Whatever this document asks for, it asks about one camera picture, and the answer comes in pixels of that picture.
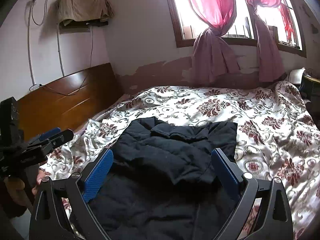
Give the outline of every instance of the black puffer jacket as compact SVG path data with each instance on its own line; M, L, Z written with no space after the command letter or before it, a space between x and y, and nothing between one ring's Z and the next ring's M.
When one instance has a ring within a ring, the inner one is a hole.
M114 163L93 213L113 239L212 239L235 203L222 189L210 154L234 162L237 124L173 126L136 119L112 148Z

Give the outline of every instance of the pink curtain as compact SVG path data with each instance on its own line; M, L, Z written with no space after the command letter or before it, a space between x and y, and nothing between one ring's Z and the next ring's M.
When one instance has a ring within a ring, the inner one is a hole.
M246 0L254 11L254 20L258 35L258 51L260 57L259 81L271 82L284 74L284 66L276 43L274 42L268 26L256 14L257 6L278 7L281 0Z
M282 20L284 23L284 30L287 34L287 40L291 42L292 34L294 36L294 28L293 28L293 23L290 17L289 9L284 3L281 3L279 7L279 11L281 13Z
M235 0L189 0L196 15L209 27L193 46L192 75L196 85L209 86L216 76L239 72L236 55L221 36L236 19Z

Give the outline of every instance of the wall cable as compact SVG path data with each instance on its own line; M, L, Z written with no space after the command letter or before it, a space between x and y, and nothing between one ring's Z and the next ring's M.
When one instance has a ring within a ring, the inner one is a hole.
M57 23L57 43L58 43L58 53L59 53L59 60L60 60L60 68L61 68L61 72L62 72L62 76L64 77L64 70L63 70L63 64L62 64L62 58L61 58L61 49L60 49L60 39L59 39L59 35L60 35L60 29L59 29L59 23Z
M92 26L92 43L91 43L91 55L90 55L90 67L91 67L91 62L92 62L92 51L93 51L93 26ZM82 86L83 86L85 80L87 79L87 77L88 77L88 75L86 75L86 77L85 77L84 80L82 81L80 87L79 87L75 92L72 92L71 94L68 94L68 95L67 95L67 94L63 94L63 93L60 93L60 92L58 92L58 91L56 91L56 90L54 90L54 89L52 89L52 88L50 88L50 87L47 87L46 85L43 85L43 84L39 84L39 87L45 87L45 88L53 91L53 93L56 93L56 94L59 94L59 95L62 95L62 96L69 97L69 96L73 96L73 95L75 95L76 93L79 92L79 90L82 88ZM31 91L31 88L34 87L34 86L35 86L35 84L33 84L33 85L29 88L29 91L30 91L30 92L32 92L32 91Z
M31 14L32 14L32 8L36 0L32 0L30 4L30 10L29 10L29 18L28 18L28 60L29 60L29 68L30 68L30 75L31 75L31 80L32 84L35 85L35 77L33 75L33 70L32 70L32 63L31 63L31 52L30 52L30 21L31 21Z
M44 19L46 18L47 16L47 7L48 7L48 0L45 0L44 2L44 13L43 13L43 19L42 19L42 22L40 24L36 23L34 17L33 17L33 6L35 5L35 3L32 4L32 10L31 10L31 16L32 16L32 20L33 22L38 25L38 26L41 26L43 23L44 23Z

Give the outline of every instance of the floral bedspread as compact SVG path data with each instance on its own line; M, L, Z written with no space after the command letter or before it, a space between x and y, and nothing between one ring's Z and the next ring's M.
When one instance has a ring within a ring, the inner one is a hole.
M51 153L41 168L52 179L67 178L115 143L132 120L150 116L174 125L236 122L239 168L257 179L282 179L296 239L319 209L320 131L298 90L286 81L254 90L150 88L107 111L101 122L90 119L86 131ZM70 212L68 200L63 201ZM257 201L243 233L249 232L258 206Z

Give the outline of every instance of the black cable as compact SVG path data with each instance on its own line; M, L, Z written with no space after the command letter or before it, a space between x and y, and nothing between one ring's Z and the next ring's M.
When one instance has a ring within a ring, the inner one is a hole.
M59 95L62 95L62 96L66 96L66 97L69 97L69 96L74 96L76 93L78 93L78 92L79 92L79 90L82 88L82 85L84 84L84 82L85 82L85 80L87 79L87 77L88 77L88 75L84 78L84 80L82 81L82 83L81 83L80 87L79 87L75 92L72 92L72 94L69 94L69 95L66 95L66 94L60 93L60 92L58 92L58 91L56 91L56 90L54 90L54 89L52 89L52 88L47 87L46 85L43 85L43 84L39 84L39 85L40 85L40 87L45 87L45 88L47 88L47 89L52 90L52 91L53 91L54 93L56 93L56 94L59 94Z
M91 44L91 55L90 55L90 67L91 67L91 60L92 60L92 51L93 51L93 26L92 26L92 44Z
M91 67L91 60L92 60L92 51L93 51L93 26L92 26L92 44L91 44L91 55L90 55L90 67ZM88 75L84 78L84 80L82 81L80 87L79 87L75 92L72 92L72 94L69 94L69 95L60 93L60 92L58 92L58 91L56 91L56 90L54 90L54 89L52 89L52 88L49 88L49 87L47 87L46 85L43 85L43 84L39 84L39 87L45 87L45 88L47 88L47 89L52 90L54 93L59 94L59 95L62 95L62 96L66 96L66 97L68 97L68 96L74 96L74 95L75 95L76 93L78 93L79 90L82 88L82 86L83 86L85 80L87 79L87 77L88 77Z
M45 2L44 2L44 14L43 14L42 22L40 24L36 23L35 19L33 18L33 6L34 5L35 5L35 3L33 2L32 11L31 11L32 20L36 25L41 26L43 24L43 22L44 22L44 19L45 19L46 15L47 15L48 0L45 0Z

